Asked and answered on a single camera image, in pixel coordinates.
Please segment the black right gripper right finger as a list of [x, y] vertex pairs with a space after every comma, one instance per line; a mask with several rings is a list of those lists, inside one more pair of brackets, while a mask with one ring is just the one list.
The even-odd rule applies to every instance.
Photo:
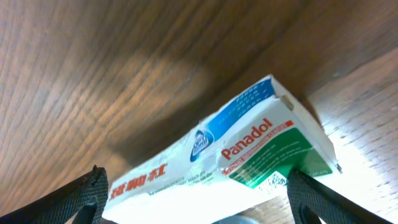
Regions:
[[287, 195], [295, 223], [391, 224], [297, 169], [289, 173]]

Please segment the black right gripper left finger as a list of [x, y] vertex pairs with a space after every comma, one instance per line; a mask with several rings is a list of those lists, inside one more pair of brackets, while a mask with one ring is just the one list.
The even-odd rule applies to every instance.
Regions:
[[1, 223], [73, 223], [101, 222], [108, 200], [108, 178], [103, 167], [56, 191], [1, 217]]

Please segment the white green Panadol box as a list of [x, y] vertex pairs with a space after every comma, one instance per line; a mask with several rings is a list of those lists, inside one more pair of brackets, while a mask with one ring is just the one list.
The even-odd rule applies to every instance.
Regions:
[[115, 223], [213, 223], [274, 198], [292, 169], [318, 177], [337, 165], [315, 118], [268, 75], [115, 180], [102, 216]]

